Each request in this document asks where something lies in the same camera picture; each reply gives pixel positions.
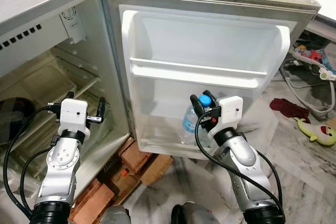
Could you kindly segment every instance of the red cloth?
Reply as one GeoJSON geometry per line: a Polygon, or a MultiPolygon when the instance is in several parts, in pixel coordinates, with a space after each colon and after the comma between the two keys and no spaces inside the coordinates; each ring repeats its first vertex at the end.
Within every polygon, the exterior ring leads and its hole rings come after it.
{"type": "Polygon", "coordinates": [[[272,110],[278,110],[283,114],[284,116],[288,118],[304,118],[306,119],[306,123],[310,123],[308,119],[309,110],[302,108],[300,106],[297,106],[294,103],[291,103],[290,101],[287,101],[286,99],[279,99],[274,98],[273,101],[269,104],[269,107],[272,110]]]}

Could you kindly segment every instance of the marble floor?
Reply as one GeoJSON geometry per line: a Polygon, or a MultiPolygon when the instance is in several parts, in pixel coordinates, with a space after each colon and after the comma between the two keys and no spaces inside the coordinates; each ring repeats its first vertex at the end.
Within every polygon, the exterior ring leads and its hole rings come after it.
{"type": "MultiPolygon", "coordinates": [[[[239,124],[249,144],[275,165],[282,185],[286,223],[336,223],[336,145],[326,148],[311,143],[294,119],[272,111],[273,98],[300,102],[286,83],[275,78],[239,124]]],[[[336,116],[334,111],[329,117],[336,116]]],[[[310,115],[313,124],[319,122],[310,115]]],[[[228,173],[208,162],[197,164],[174,157],[167,173],[151,186],[140,186],[125,202],[133,224],[170,223],[175,204],[188,200],[207,207],[221,224],[245,223],[232,193],[228,173]]],[[[266,163],[262,164],[273,191],[276,183],[266,163]]]]}

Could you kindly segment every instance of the yellow toy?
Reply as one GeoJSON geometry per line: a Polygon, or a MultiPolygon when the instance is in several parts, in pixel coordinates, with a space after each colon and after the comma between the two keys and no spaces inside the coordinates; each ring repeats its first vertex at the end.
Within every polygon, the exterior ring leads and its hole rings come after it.
{"type": "Polygon", "coordinates": [[[294,118],[298,122],[299,129],[307,136],[310,141],[317,141],[322,145],[332,145],[336,143],[336,132],[325,124],[312,125],[304,123],[305,119],[294,118]]]}

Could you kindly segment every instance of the white refrigerator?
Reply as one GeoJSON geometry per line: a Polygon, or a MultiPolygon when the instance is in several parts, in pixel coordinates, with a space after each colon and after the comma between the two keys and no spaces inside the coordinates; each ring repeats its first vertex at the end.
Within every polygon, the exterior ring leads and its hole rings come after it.
{"type": "MultiPolygon", "coordinates": [[[[189,96],[239,95],[245,113],[319,8],[312,0],[41,0],[2,11],[0,101],[25,97],[38,108],[72,90],[93,113],[106,98],[107,119],[83,144],[77,197],[130,135],[146,152],[205,158],[178,138],[189,96]]],[[[53,115],[37,117],[10,168],[47,147],[57,127],[53,115]]],[[[32,181],[45,169],[37,159],[32,181]]]]}

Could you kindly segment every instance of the water bottle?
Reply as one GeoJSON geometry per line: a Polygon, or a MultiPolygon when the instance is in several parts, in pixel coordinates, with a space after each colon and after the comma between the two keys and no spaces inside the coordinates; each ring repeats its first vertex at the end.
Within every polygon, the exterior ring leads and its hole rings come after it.
{"type": "MultiPolygon", "coordinates": [[[[205,110],[211,104],[211,98],[204,94],[199,97],[199,101],[201,102],[205,110]]],[[[193,106],[191,105],[186,110],[182,121],[182,129],[180,132],[180,141],[182,144],[196,145],[195,126],[197,120],[198,117],[194,111],[193,106]]],[[[205,129],[202,129],[201,126],[199,126],[198,128],[198,138],[203,147],[209,146],[209,139],[207,137],[207,132],[205,129]]]]}

